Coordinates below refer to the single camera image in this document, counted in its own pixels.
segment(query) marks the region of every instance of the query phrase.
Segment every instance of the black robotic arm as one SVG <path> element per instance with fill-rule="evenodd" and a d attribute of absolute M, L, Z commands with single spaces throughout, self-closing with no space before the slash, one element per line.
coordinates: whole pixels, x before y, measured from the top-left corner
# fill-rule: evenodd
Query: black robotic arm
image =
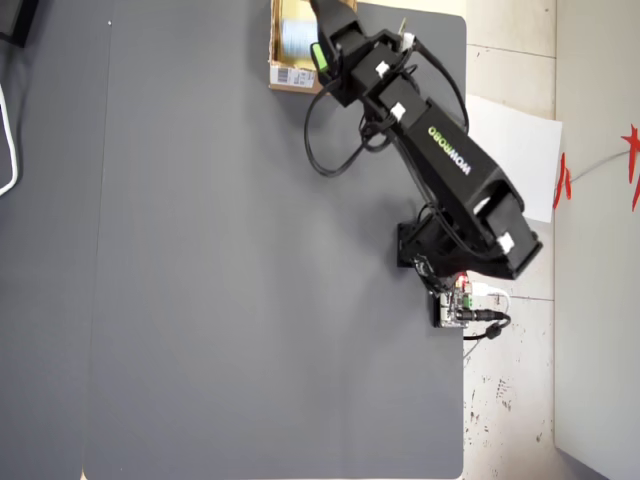
<path fill-rule="evenodd" d="M 356 13 L 340 0 L 311 0 L 311 6 L 318 20 L 311 54 L 324 86 L 312 107 L 326 93 L 343 106 L 357 100 L 364 106 L 363 145 L 339 173 L 362 149 L 379 151 L 393 143 L 426 201 L 425 215 L 398 226 L 398 265 L 415 268 L 434 294 L 449 291 L 467 270 L 516 279 L 542 244 L 522 215 L 524 202 L 514 186 L 468 136 L 464 99 L 446 69 L 411 35 L 383 30 L 367 36 Z M 413 53 L 452 84 L 464 113 L 462 126 L 421 97 L 406 67 Z M 377 134 L 386 138 L 372 147 Z"/>

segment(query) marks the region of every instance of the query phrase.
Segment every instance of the gray table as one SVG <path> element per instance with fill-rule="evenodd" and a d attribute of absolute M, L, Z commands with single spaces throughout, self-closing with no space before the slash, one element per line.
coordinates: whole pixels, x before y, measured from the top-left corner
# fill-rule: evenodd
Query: gray table
<path fill-rule="evenodd" d="M 73 41 L 60 28 L 78 5 L 61 2 L 42 27 L 60 39 L 32 68 L 25 176 L 0 200 L 3 246 L 20 252 L 1 253 L 15 288 L 0 293 L 13 365 L 0 373 L 19 395 L 0 401 L 22 421 L 3 436 L 0 476 L 48 455 L 44 476 L 77 478 L 83 436 L 90 480 L 457 476 L 462 339 L 430 326 L 420 281 L 395 268 L 395 224 L 420 205 L 397 154 L 364 155 L 334 181 L 313 173 L 310 97 L 266 87 L 267 0 L 116 0 L 113 14 L 86 2 Z M 464 86 L 461 19 L 359 13 L 371 32 L 409 16 Z M 424 65 L 421 81 L 455 105 Z M 350 153 L 359 115 L 321 104 L 320 158 Z M 43 476 L 32 468 L 25 478 Z"/>
<path fill-rule="evenodd" d="M 41 1 L 0 42 L 22 161 L 0 198 L 0 478 L 79 479 L 113 2 Z M 0 133 L 0 184 L 11 178 Z"/>

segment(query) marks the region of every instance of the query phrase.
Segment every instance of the cardboard box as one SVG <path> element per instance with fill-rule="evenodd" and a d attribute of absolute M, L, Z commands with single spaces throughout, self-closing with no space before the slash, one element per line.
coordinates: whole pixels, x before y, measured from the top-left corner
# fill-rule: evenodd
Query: cardboard box
<path fill-rule="evenodd" d="M 356 10 L 357 0 L 342 0 Z M 282 19 L 316 20 L 308 0 L 271 0 L 271 41 L 269 43 L 269 87 L 287 92 L 318 93 L 315 67 L 310 59 L 285 58 L 281 45 Z"/>

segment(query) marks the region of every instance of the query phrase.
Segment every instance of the barcode label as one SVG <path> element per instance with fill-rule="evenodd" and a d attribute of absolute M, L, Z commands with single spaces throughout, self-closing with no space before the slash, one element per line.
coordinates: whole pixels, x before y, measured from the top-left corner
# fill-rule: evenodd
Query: barcode label
<path fill-rule="evenodd" d="M 279 68 L 278 69 L 278 83 L 284 83 L 287 85 L 289 83 L 289 69 L 288 68 Z"/>
<path fill-rule="evenodd" d="M 298 68 L 271 67 L 271 83 L 275 85 L 291 85 L 300 88 L 313 88 L 316 81 L 315 72 Z"/>

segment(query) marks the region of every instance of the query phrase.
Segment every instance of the red marking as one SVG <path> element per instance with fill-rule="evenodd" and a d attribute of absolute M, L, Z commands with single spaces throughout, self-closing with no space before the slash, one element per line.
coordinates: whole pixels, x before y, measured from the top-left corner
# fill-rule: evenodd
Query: red marking
<path fill-rule="evenodd" d="M 636 157 L 640 153 L 640 138 L 638 138 L 638 129 L 631 125 L 631 136 L 622 137 L 631 145 L 631 153 L 629 154 L 629 183 L 633 183 L 633 174 L 636 169 Z"/>
<path fill-rule="evenodd" d="M 636 206 L 638 205 L 638 199 L 640 198 L 640 180 L 638 180 L 638 186 L 636 187 L 636 194 L 633 196 L 633 208 L 632 211 L 636 211 Z"/>
<path fill-rule="evenodd" d="M 565 181 L 565 186 L 567 189 L 567 199 L 571 200 L 571 170 L 567 168 L 567 178 Z"/>
<path fill-rule="evenodd" d="M 556 187 L 556 198 L 553 201 L 553 209 L 558 208 L 560 203 L 560 194 L 562 193 L 562 186 L 564 185 L 564 172 L 567 169 L 566 155 L 562 154 L 562 160 L 560 161 L 560 178 L 558 179 L 558 186 Z"/>

